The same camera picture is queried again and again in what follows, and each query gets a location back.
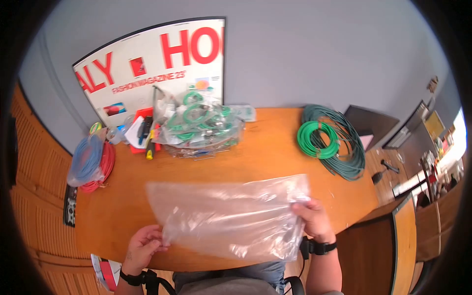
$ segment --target red wire coil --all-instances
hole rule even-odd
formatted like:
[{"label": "red wire coil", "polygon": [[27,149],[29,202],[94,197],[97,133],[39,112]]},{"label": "red wire coil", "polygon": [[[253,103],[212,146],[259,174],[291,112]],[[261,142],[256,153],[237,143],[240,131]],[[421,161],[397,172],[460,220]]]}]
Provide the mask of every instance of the red wire coil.
[{"label": "red wire coil", "polygon": [[110,144],[109,142],[105,142],[103,144],[103,152],[101,154],[101,161],[100,161],[100,168],[105,178],[102,181],[90,181],[86,184],[80,186],[80,188],[86,192],[91,193],[97,188],[99,188],[105,180],[107,180],[108,176],[113,169],[113,165],[115,164],[115,147]]}]

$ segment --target grey shirt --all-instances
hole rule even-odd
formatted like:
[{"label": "grey shirt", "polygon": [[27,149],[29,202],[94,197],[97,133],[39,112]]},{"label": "grey shirt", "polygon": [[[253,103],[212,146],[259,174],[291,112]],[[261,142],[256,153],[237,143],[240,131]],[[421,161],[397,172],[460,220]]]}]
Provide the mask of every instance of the grey shirt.
[{"label": "grey shirt", "polygon": [[[267,282],[253,278],[212,278],[186,284],[178,295],[279,295]],[[325,295],[343,295],[329,292]]]}]

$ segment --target poster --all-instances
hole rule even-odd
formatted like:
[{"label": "poster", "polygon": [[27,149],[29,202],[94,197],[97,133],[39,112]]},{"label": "poster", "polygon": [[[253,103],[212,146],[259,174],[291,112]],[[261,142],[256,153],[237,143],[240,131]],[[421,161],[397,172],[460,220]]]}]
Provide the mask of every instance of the poster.
[{"label": "poster", "polygon": [[223,102],[225,17],[155,25],[103,45],[73,64],[86,97],[106,126],[152,106],[152,85],[182,100],[190,85],[213,87]]}]

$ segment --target leg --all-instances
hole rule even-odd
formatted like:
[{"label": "leg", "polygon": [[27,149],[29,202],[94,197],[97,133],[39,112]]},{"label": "leg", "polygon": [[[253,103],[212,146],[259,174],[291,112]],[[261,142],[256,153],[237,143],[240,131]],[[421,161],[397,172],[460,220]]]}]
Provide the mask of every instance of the leg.
[{"label": "leg", "polygon": [[185,272],[174,272],[172,280],[175,284],[175,290],[178,294],[182,289],[182,286],[189,283],[199,282],[204,279],[219,278],[221,276],[220,271],[185,271]]},{"label": "leg", "polygon": [[279,293],[283,294],[284,284],[284,261],[270,261],[236,269],[223,271],[224,277],[255,278],[268,282]]}]

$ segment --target right hand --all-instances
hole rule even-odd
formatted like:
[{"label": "right hand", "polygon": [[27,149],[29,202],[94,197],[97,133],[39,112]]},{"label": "right hand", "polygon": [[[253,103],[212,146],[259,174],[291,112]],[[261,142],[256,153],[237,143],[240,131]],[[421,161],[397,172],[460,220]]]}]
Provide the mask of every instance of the right hand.
[{"label": "right hand", "polygon": [[329,217],[320,200],[311,199],[304,205],[293,204],[292,211],[305,220],[305,232],[316,242],[332,244],[336,241]]},{"label": "right hand", "polygon": [[148,266],[156,252],[167,251],[169,246],[162,243],[159,225],[143,227],[131,237],[121,270],[125,275],[137,276]]}]

